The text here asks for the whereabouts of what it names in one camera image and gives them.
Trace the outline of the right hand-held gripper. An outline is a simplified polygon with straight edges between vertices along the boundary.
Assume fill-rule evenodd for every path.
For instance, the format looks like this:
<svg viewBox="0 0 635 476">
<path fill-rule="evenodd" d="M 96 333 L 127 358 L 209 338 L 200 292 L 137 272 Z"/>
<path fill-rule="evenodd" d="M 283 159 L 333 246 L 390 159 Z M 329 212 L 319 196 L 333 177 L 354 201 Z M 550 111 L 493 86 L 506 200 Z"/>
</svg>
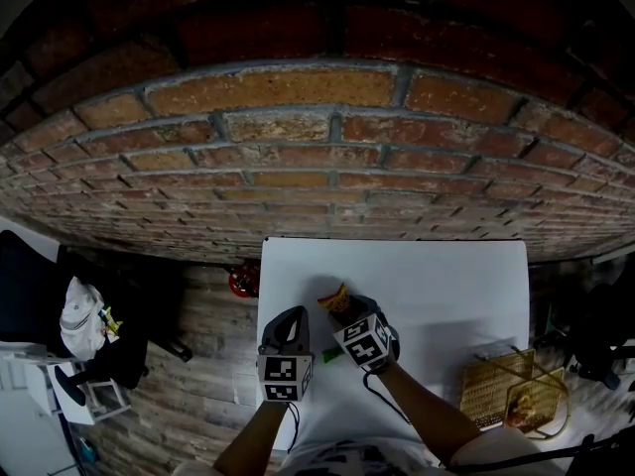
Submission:
<svg viewBox="0 0 635 476">
<path fill-rule="evenodd" d="M 387 322 L 378 303 L 370 297 L 353 295 L 349 307 L 355 320 L 346 324 L 339 312 L 330 310 L 327 320 L 334 332 L 333 337 L 358 368 L 374 371 L 385 365 L 390 358 L 400 356 L 400 340 L 397 331 Z"/>
</svg>

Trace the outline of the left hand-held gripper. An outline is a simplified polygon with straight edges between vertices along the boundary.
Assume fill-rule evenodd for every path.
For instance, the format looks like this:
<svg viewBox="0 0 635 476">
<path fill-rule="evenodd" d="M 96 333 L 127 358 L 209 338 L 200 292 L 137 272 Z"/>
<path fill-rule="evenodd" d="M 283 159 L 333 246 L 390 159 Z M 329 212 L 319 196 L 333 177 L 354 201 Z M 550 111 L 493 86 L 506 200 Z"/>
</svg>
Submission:
<svg viewBox="0 0 635 476">
<path fill-rule="evenodd" d="M 300 402 L 314 376 L 310 324 L 302 305 L 278 314 L 264 328 L 258 347 L 257 370 L 262 398 L 267 402 Z"/>
</svg>

